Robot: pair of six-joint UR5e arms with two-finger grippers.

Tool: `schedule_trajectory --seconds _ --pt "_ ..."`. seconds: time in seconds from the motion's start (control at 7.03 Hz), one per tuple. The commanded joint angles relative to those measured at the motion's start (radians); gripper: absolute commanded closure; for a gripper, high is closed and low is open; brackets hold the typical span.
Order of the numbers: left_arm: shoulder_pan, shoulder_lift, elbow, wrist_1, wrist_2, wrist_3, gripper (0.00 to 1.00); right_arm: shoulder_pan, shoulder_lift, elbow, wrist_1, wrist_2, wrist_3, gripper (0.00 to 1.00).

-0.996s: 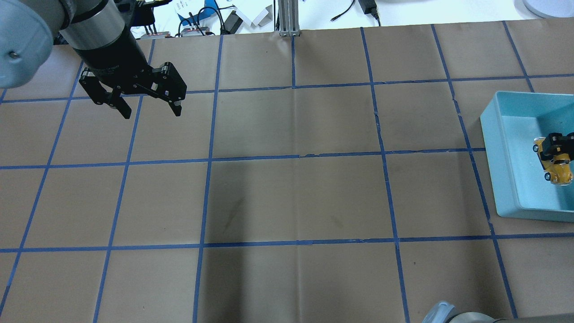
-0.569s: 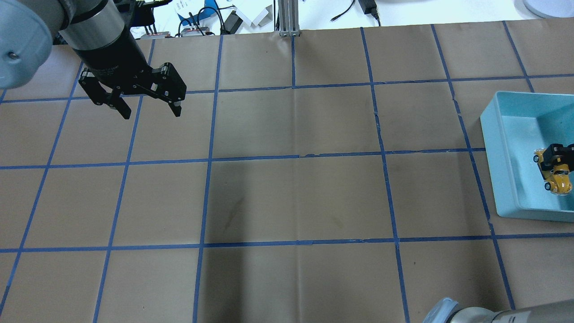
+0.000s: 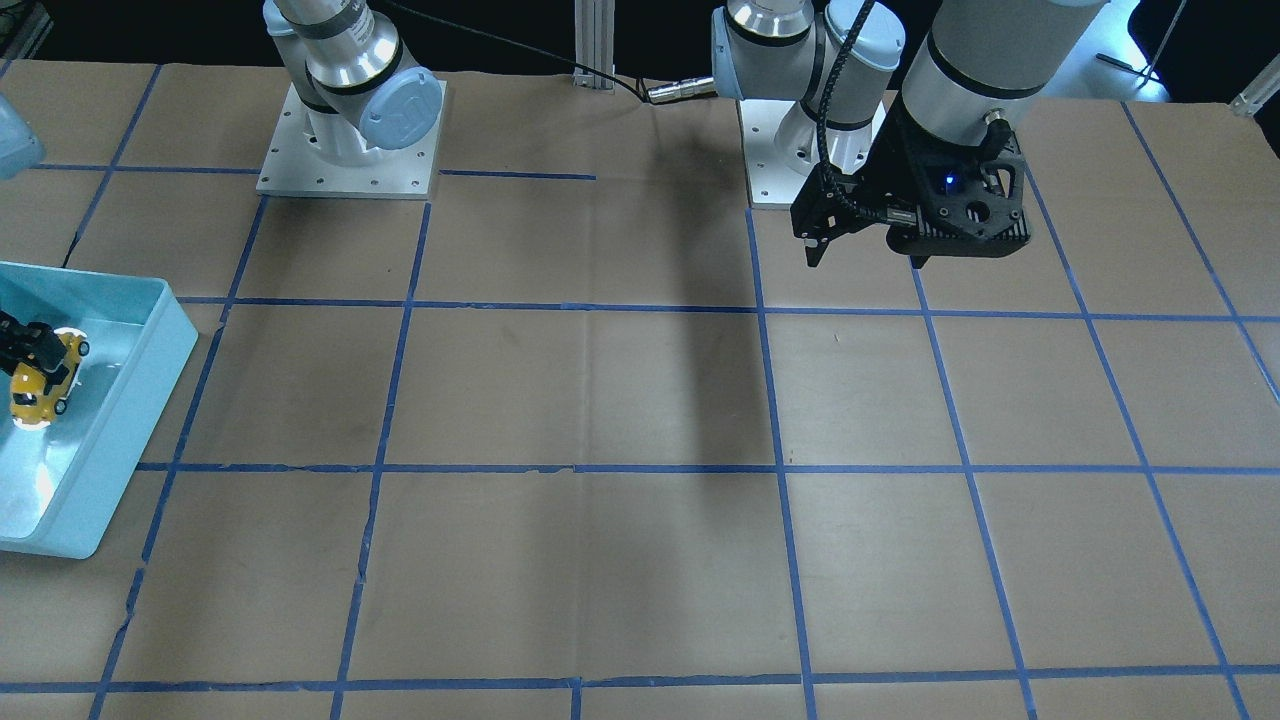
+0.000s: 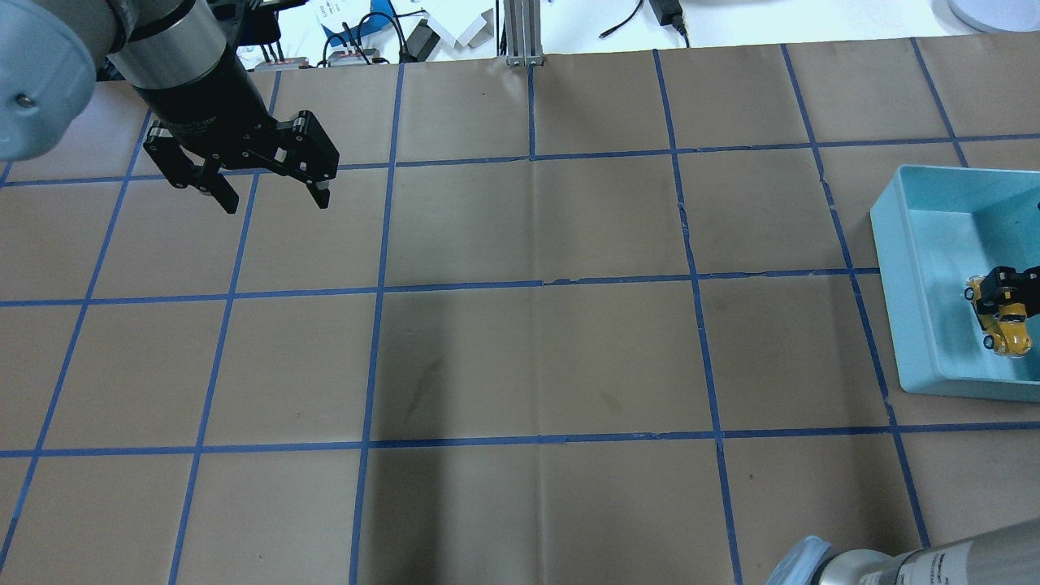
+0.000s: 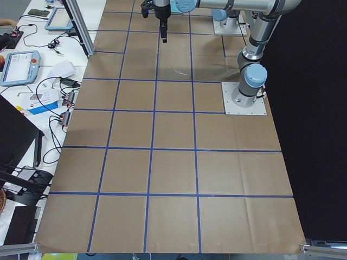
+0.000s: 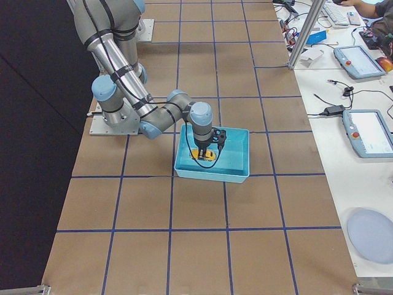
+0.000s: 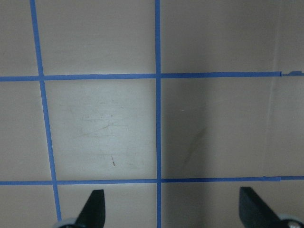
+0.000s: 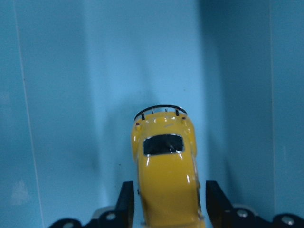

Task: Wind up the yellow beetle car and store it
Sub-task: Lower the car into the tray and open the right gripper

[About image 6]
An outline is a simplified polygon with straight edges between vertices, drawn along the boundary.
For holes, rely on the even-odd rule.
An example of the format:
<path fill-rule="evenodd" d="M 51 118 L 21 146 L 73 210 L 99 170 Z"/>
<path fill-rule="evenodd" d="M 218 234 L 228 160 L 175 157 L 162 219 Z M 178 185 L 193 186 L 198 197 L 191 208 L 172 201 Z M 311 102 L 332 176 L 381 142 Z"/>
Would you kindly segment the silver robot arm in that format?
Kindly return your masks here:
<path fill-rule="evenodd" d="M 175 89 L 159 107 L 146 90 L 147 74 L 138 62 L 136 32 L 144 1 L 73 1 L 74 24 L 81 43 L 106 71 L 96 78 L 92 91 L 111 125 L 133 110 L 139 117 L 139 130 L 154 139 L 182 119 L 190 123 L 195 158 L 206 159 L 207 148 L 216 143 L 224 148 L 226 133 L 212 126 L 211 106 L 192 100 Z"/>

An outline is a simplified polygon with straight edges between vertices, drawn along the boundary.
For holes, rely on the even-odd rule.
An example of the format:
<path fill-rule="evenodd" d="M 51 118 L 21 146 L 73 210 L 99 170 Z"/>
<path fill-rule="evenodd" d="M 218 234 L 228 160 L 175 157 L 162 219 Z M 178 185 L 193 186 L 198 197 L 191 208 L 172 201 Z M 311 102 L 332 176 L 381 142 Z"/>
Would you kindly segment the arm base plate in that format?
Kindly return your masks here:
<path fill-rule="evenodd" d="M 115 113 L 104 112 L 99 103 L 97 103 L 96 109 L 88 113 L 89 116 L 92 116 L 91 136 L 138 134 L 140 118 L 126 99 L 123 102 L 122 109 Z"/>
<path fill-rule="evenodd" d="M 140 43 L 150 43 L 153 38 L 154 19 L 140 19 L 136 31 L 136 40 Z"/>

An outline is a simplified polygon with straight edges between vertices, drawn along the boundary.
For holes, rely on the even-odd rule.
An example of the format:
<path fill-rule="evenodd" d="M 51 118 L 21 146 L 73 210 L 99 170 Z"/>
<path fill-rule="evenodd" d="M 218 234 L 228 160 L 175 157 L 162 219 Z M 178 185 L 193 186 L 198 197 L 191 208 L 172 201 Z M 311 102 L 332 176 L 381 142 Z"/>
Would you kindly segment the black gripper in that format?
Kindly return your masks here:
<path fill-rule="evenodd" d="M 207 153 L 207 147 L 210 144 L 217 144 L 218 150 L 222 150 L 225 146 L 225 141 L 227 139 L 226 131 L 224 129 L 212 128 L 206 135 L 199 135 L 193 133 L 194 143 L 199 148 L 198 158 L 205 159 Z"/>

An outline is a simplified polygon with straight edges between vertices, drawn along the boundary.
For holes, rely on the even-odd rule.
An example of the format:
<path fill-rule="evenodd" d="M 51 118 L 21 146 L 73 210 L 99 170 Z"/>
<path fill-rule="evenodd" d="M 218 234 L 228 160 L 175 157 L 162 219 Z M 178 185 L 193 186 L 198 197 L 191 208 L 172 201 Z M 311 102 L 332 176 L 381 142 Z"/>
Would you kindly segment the person forearm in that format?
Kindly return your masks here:
<path fill-rule="evenodd" d="M 369 4 L 361 0 L 342 1 L 341 5 L 346 7 L 353 6 L 358 14 L 365 18 L 376 19 L 383 17 L 383 14 L 377 12 L 374 4 Z"/>

